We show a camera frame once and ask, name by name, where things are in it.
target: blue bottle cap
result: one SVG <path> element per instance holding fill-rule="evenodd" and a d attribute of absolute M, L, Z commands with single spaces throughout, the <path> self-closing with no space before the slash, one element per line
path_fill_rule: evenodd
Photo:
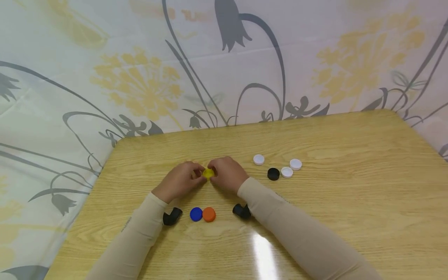
<path fill-rule="evenodd" d="M 202 219 L 202 210 L 199 207 L 195 207 L 190 211 L 190 218 L 197 222 Z"/>

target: right hand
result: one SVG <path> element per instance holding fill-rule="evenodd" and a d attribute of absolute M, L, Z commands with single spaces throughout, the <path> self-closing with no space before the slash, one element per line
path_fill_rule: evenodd
<path fill-rule="evenodd" d="M 241 185 L 249 178 L 241 165 L 229 156 L 213 159 L 208 168 L 213 169 L 215 176 L 210 181 L 225 190 L 238 193 Z"/>

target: bottle cap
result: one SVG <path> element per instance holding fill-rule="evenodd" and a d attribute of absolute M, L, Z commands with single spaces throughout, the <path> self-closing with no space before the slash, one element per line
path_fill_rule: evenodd
<path fill-rule="evenodd" d="M 289 162 L 289 166 L 291 167 L 292 170 L 300 170 L 302 168 L 302 162 L 299 161 L 298 159 L 292 159 Z"/>
<path fill-rule="evenodd" d="M 195 207 L 190 211 L 190 218 L 197 222 L 202 219 L 202 210 L 199 207 Z"/>
<path fill-rule="evenodd" d="M 281 169 L 281 175 L 285 178 L 291 178 L 293 176 L 293 170 L 289 167 L 283 167 Z"/>
<path fill-rule="evenodd" d="M 204 221 L 208 223 L 213 222 L 216 218 L 216 212 L 213 208 L 207 207 L 202 211 L 202 217 L 204 218 Z"/>
<path fill-rule="evenodd" d="M 267 177 L 272 181 L 277 181 L 280 177 L 280 171 L 277 168 L 269 168 Z"/>
<path fill-rule="evenodd" d="M 262 165 L 264 163 L 264 156 L 263 155 L 254 155 L 254 163 L 256 165 Z"/>
<path fill-rule="evenodd" d="M 207 180 L 209 180 L 210 177 L 213 177 L 214 175 L 215 175 L 215 173 L 213 172 L 213 169 L 206 168 L 204 170 L 204 172 L 202 172 L 202 176 L 206 177 Z"/>

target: sleeve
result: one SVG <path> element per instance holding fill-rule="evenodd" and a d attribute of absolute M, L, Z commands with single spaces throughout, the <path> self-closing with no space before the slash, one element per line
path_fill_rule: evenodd
<path fill-rule="evenodd" d="M 314 280 L 381 280 L 355 249 L 254 178 L 241 185 L 238 196 Z"/>
<path fill-rule="evenodd" d="M 86 280 L 135 280 L 163 226 L 166 203 L 149 193 Z"/>

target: curtain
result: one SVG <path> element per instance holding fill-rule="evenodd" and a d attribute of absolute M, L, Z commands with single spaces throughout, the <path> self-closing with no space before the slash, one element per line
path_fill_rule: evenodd
<path fill-rule="evenodd" d="M 43 279 L 117 141 L 389 109 L 448 160 L 445 0 L 2 0 L 0 278 Z"/>

